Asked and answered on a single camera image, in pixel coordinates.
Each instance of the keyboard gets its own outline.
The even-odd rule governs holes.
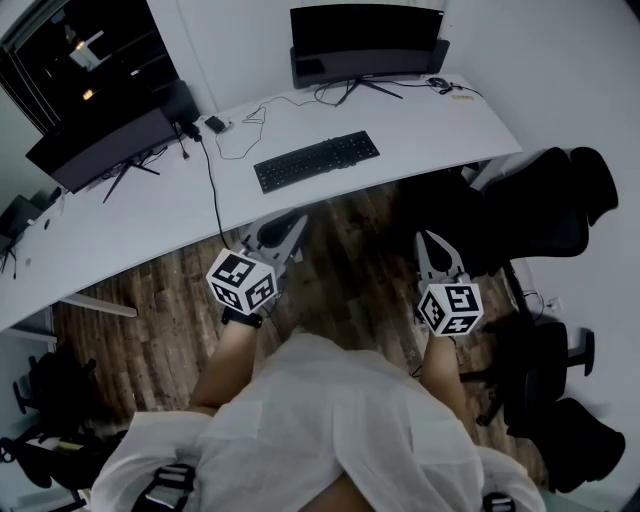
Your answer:
[[[379,156],[367,132],[329,139],[254,165],[263,193]]]

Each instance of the person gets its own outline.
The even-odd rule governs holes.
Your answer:
[[[174,510],[545,509],[523,467],[469,437],[451,339],[428,340],[417,382],[376,352],[296,329],[252,375],[256,316],[225,310],[187,411],[134,416],[92,510],[166,510],[156,474],[175,467],[195,475],[191,492],[173,490]]]

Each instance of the black office chair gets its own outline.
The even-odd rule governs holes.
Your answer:
[[[533,441],[547,467],[550,490],[563,493],[604,479],[626,447],[620,432],[598,421],[571,398],[553,403],[535,421],[510,427],[507,433]]]
[[[0,439],[0,464],[18,462],[34,485],[48,489],[53,481],[71,491],[89,489],[100,474],[102,466],[115,451],[126,431],[102,441],[95,436],[73,435],[64,437],[67,443],[80,448],[63,451],[49,450],[41,442],[37,429],[29,429],[16,440]]]
[[[476,418],[478,425],[489,425],[503,405],[506,425],[535,422],[564,394],[567,368],[584,365],[585,376],[593,370],[594,333],[585,330],[583,346],[570,352],[565,325],[545,321],[531,328],[521,314],[513,313],[485,327],[497,340],[493,364],[460,375],[462,382],[486,382],[490,388],[491,405]]]
[[[471,277],[494,275],[516,258],[577,256],[589,243],[589,226],[618,206],[611,173],[591,148],[574,149],[571,159],[549,149],[484,194],[452,170],[403,180],[399,191],[400,252],[412,258],[415,233],[432,231],[456,248]]]
[[[38,410],[41,432],[47,436],[75,435],[79,430],[88,432],[85,420],[97,410],[89,385],[89,374],[96,367],[96,361],[90,359],[82,367],[70,354],[58,351],[45,354],[37,362],[30,357],[29,365],[31,397],[22,396],[18,383],[13,383],[22,414],[27,413],[27,407]]]

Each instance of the computer mouse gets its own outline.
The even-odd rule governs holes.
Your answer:
[[[429,78],[429,80],[427,80],[427,82],[432,87],[439,87],[441,89],[449,88],[449,82],[447,82],[444,78],[439,78],[437,76],[432,76],[431,78]]]

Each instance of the wrist strap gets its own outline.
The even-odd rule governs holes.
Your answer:
[[[233,320],[234,322],[238,322],[245,325],[250,325],[251,327],[255,327],[256,329],[260,329],[262,325],[262,317],[257,315],[256,313],[251,313],[250,315],[245,315],[244,313],[240,313],[240,311],[236,311],[229,306],[224,308],[224,312],[222,313],[222,323],[227,325],[229,320]]]
[[[492,492],[482,499],[484,512],[515,512],[515,502],[506,494]]]
[[[132,512],[181,512],[193,491],[194,478],[195,470],[185,464],[158,469]]]

